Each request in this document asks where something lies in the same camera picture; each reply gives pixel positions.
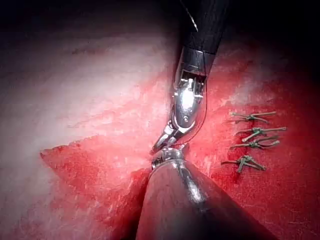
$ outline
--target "blood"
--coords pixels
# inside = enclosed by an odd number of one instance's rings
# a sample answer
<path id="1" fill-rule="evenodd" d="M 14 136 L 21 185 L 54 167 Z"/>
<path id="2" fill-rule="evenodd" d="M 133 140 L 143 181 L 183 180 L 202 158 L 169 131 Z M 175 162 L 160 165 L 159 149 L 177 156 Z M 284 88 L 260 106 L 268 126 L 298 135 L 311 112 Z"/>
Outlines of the blood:
<path id="1" fill-rule="evenodd" d="M 295 63 L 283 63 L 276 56 L 268 60 L 258 46 L 252 42 L 222 46 L 208 79 L 206 120 L 190 142 L 187 159 L 280 239 L 317 239 L 318 93 Z M 77 239 L 117 240 L 130 233 L 139 219 L 151 171 L 149 150 L 169 114 L 170 81 L 170 70 L 155 75 L 108 103 L 105 111 L 71 126 L 103 134 L 41 151 L 59 180 L 52 200 L 31 208 L 16 236 L 70 239 L 76 228 Z M 271 111 L 277 115 L 268 117 L 270 124 L 235 124 L 230 115 Z M 278 133 L 281 143 L 274 148 L 230 150 L 245 136 L 237 131 L 252 127 L 287 131 Z M 244 168 L 238 174 L 236 165 L 221 165 L 244 154 L 267 170 Z M 54 220 L 41 222 L 35 215 L 39 209 Z"/>

